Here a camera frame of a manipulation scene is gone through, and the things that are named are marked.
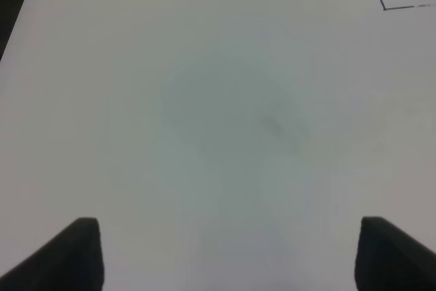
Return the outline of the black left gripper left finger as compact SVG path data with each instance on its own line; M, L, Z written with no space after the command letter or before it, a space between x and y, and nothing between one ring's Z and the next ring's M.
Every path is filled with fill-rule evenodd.
M2 290L102 290L99 222L81 217L1 276Z

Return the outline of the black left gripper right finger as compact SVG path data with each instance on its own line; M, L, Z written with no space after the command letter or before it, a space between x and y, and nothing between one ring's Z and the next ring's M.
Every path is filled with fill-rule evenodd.
M435 252L383 217L363 217L354 279L359 291L434 290Z

